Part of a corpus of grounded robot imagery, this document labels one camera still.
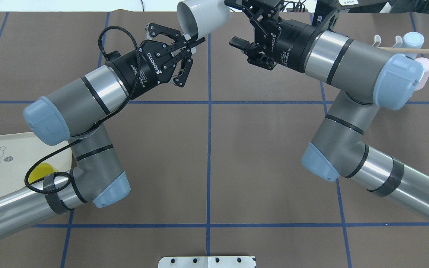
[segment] brown table surface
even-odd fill
[[[106,25],[141,42],[149,22],[178,27],[172,12],[0,13],[0,134],[27,132],[24,107],[103,64]],[[385,46],[414,29],[429,48],[429,15],[341,14],[337,24]],[[162,256],[207,254],[256,256],[258,267],[429,267],[428,222],[301,165],[338,90],[247,64],[228,45],[234,35],[252,40],[243,14],[197,48],[186,87],[160,85],[106,122],[128,197],[0,240],[0,267],[155,268]],[[105,44],[131,50],[123,34]],[[401,110],[382,109],[364,141],[429,175],[429,83]]]

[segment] black band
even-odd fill
[[[42,182],[43,190],[51,191],[56,189],[56,185],[54,185],[54,178],[56,175],[60,175],[60,172],[52,173],[44,177],[44,181]],[[73,210],[68,208],[64,202],[59,199],[57,193],[46,194],[45,197],[49,207],[57,214],[64,214],[67,211]]]
[[[345,176],[345,178],[347,179],[352,178],[363,167],[363,165],[365,164],[366,157],[368,156],[368,151],[369,151],[368,148],[369,148],[368,145],[365,144],[365,151],[364,151],[364,156],[362,157],[362,160],[360,161],[359,165],[354,169],[354,171],[352,171],[352,173],[350,173],[349,175]]]
[[[75,184],[75,177],[74,177],[74,169],[71,169],[69,171],[70,176],[72,176],[72,188],[74,189],[75,195],[77,195],[77,197],[79,198],[79,200],[81,200],[82,202],[87,202],[87,200],[84,199],[84,197],[82,197],[82,195],[79,192],[79,189],[77,188],[77,185]]]
[[[367,105],[367,106],[372,106],[372,105],[373,105],[373,103],[371,103],[371,102],[361,102],[361,101],[359,101],[359,100],[356,100],[356,99],[354,99],[352,96],[350,96],[350,94],[349,94],[349,93],[347,93],[347,92],[345,92],[345,94],[346,94],[346,95],[347,95],[347,97],[349,97],[349,99],[351,99],[353,102],[358,103],[358,104],[360,104],[360,105]]]
[[[105,112],[105,114],[109,115],[110,114],[109,109],[107,108],[105,103],[102,101],[100,96],[97,94],[97,91],[95,91],[94,87],[92,87],[89,80],[87,80],[87,78],[85,78],[85,76],[82,76],[81,79],[82,79],[82,82],[84,82],[84,85],[89,89],[89,91],[92,94],[92,96],[94,97],[94,99],[100,105],[100,108],[102,108],[102,110]]]
[[[360,129],[360,128],[359,128],[359,127],[357,127],[356,125],[353,125],[353,124],[351,124],[351,123],[349,123],[349,122],[347,122],[347,121],[345,121],[345,120],[342,120],[342,119],[340,119],[339,117],[335,117],[335,116],[333,116],[333,115],[327,114],[327,115],[325,116],[325,118],[330,119],[330,120],[332,120],[332,121],[335,121],[335,122],[337,122],[337,123],[339,123],[339,124],[342,124],[342,125],[344,125],[344,126],[346,126],[346,127],[350,128],[350,129],[352,129],[353,131],[360,133],[360,135],[363,135],[363,134],[365,133],[365,131],[363,131],[362,129]]]
[[[82,160],[84,158],[88,158],[89,156],[93,156],[94,154],[98,154],[98,153],[101,153],[101,152],[106,151],[108,149],[112,149],[113,147],[114,146],[111,144],[111,145],[107,145],[107,146],[101,147],[101,148],[93,150],[93,151],[89,151],[87,154],[83,154],[81,156],[77,156],[75,158],[75,161],[80,161],[80,160]]]
[[[327,76],[327,81],[326,81],[327,84],[330,85],[330,83],[332,83],[332,78],[334,77],[334,74],[337,71],[337,67],[339,66],[340,61],[342,61],[342,58],[344,57],[345,52],[349,48],[350,44],[352,44],[352,42],[353,42],[353,39],[349,38],[347,42],[345,42],[342,49],[340,50],[339,54],[337,55],[337,58],[334,61],[334,65],[332,65],[332,68],[330,68],[329,75]]]
[[[386,197],[387,195],[393,193],[393,191],[396,190],[398,186],[400,186],[403,173],[405,172],[405,165],[393,157],[392,159],[393,167],[390,176],[388,176],[388,179],[375,190],[367,191],[372,192],[379,197]]]

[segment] light blue joint cap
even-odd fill
[[[61,112],[46,97],[31,103],[22,114],[31,131],[47,145],[54,146],[70,138]]]
[[[375,105],[390,110],[402,108],[418,87],[424,66],[401,53],[393,55],[383,66],[373,89]]]
[[[402,37],[403,43],[400,48],[422,48],[425,38],[419,32],[409,32]],[[415,59],[417,53],[403,53],[405,56]]]
[[[335,182],[340,176],[337,169],[312,143],[309,143],[301,161],[310,172],[329,182]]]
[[[93,202],[96,207],[107,207],[122,200],[128,193],[130,193],[130,184],[124,171]]]

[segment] white metal bracket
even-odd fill
[[[158,268],[256,268],[255,256],[163,257]]]
[[[382,44],[382,38],[378,35],[378,34],[376,34],[374,37],[373,37],[373,45],[372,46],[374,46],[374,47],[378,47],[378,46],[380,46],[380,44]]]
[[[395,44],[393,45],[392,48],[399,48],[402,44],[403,44],[403,39],[401,38],[401,36],[397,35],[395,36]]]

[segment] wooden stick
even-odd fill
[[[385,48],[385,47],[378,47],[386,51],[390,52],[397,52],[397,53],[423,53],[423,54],[429,54],[429,49],[417,49],[417,48]]]

